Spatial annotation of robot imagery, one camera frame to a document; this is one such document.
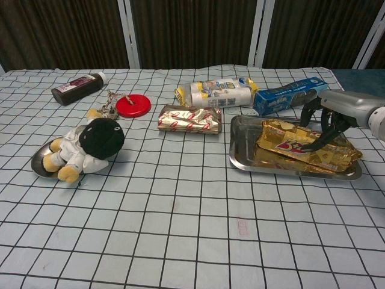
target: sauce bottle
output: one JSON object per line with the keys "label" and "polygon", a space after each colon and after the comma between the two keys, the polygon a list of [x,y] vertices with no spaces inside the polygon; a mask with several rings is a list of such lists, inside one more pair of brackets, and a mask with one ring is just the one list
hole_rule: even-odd
{"label": "sauce bottle", "polygon": [[88,74],[51,90],[61,105],[69,105],[101,89],[107,83],[103,72]]}

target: candy bar wrapper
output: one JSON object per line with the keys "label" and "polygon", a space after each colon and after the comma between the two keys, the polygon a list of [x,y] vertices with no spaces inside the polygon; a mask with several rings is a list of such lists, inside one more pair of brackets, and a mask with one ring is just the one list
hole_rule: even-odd
{"label": "candy bar wrapper", "polygon": [[254,165],[258,167],[267,167],[269,169],[295,170],[309,173],[334,173],[331,170],[322,167],[313,166],[284,155],[257,148],[254,154]]}
{"label": "candy bar wrapper", "polygon": [[316,140],[321,135],[319,132],[275,119],[263,121],[262,128],[257,140],[260,148],[333,172],[345,171],[362,157],[362,153],[341,136],[315,152],[303,152],[301,147]]}
{"label": "candy bar wrapper", "polygon": [[222,130],[221,111],[212,107],[188,108],[166,105],[159,115],[158,129],[160,131],[218,134]]}

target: brown curtain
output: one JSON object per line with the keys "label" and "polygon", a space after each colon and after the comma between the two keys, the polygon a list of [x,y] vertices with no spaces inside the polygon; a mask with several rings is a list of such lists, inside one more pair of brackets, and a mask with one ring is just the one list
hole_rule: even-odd
{"label": "brown curtain", "polygon": [[129,67],[115,0],[1,0],[0,62],[12,69]]}
{"label": "brown curtain", "polygon": [[257,0],[131,0],[143,68],[247,64]]}
{"label": "brown curtain", "polygon": [[383,0],[276,0],[263,67],[350,69]]}
{"label": "brown curtain", "polygon": [[385,33],[373,52],[366,68],[370,69],[385,69]]}

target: stuffed toy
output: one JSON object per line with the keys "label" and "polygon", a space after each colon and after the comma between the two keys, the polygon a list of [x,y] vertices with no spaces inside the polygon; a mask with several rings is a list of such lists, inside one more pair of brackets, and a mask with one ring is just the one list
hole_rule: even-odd
{"label": "stuffed toy", "polygon": [[94,173],[108,166],[106,158],[116,154],[124,141],[120,125],[91,108],[83,130],[74,128],[50,144],[53,153],[44,156],[43,166],[58,172],[58,179],[73,183],[82,171]]}

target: yellow plush hand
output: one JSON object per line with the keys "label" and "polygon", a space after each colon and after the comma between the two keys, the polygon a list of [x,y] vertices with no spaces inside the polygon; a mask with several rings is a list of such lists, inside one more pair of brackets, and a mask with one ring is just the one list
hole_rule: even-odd
{"label": "yellow plush hand", "polygon": [[56,140],[53,140],[53,142],[49,145],[49,148],[52,152],[58,152],[60,151],[60,143],[61,138],[57,138]]}
{"label": "yellow plush hand", "polygon": [[59,170],[59,167],[55,166],[51,161],[51,155],[47,154],[43,158],[43,167],[46,169],[47,172],[54,173]]}
{"label": "yellow plush hand", "polygon": [[100,112],[98,112],[95,108],[91,108],[87,112],[86,116],[89,119],[90,117],[102,117],[103,115]]}
{"label": "yellow plush hand", "polygon": [[75,182],[79,177],[79,173],[72,166],[64,166],[59,170],[58,179],[68,183]]}

